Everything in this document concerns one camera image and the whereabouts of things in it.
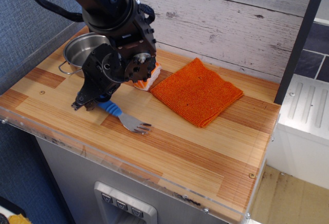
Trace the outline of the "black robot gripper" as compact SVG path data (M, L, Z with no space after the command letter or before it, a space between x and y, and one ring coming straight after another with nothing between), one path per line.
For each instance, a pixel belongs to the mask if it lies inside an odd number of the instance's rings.
M82 66L84 84L72 108L78 110L84 106L87 111L92 111L98 103L110 100L122 83L145 82L151 77L156 59L148 53L141 56L144 62L140 62L138 56L127 60L108 44L96 47Z

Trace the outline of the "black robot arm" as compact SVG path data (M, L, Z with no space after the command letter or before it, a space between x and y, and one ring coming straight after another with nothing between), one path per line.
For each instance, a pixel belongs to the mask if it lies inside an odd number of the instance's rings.
M84 84L72 104L74 110L109 100L124 82L147 81L156 63L152 8L139 0L76 1L89 30L109 42L97 46L86 58Z

